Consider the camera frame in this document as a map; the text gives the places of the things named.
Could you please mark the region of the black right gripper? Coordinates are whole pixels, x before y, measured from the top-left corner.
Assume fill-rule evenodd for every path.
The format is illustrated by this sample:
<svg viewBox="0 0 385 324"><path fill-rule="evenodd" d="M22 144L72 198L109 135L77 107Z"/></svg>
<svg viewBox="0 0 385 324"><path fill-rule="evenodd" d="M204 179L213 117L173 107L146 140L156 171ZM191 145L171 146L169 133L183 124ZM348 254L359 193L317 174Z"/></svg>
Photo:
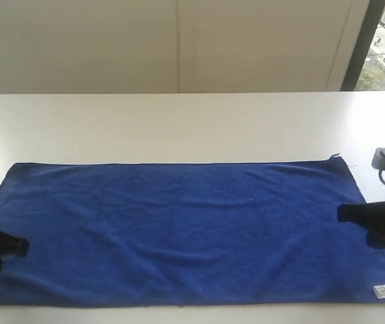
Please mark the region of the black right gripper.
<svg viewBox="0 0 385 324"><path fill-rule="evenodd" d="M360 205L343 204L337 208L337 220L368 230L366 242L370 248L385 249L385 202Z"/></svg>

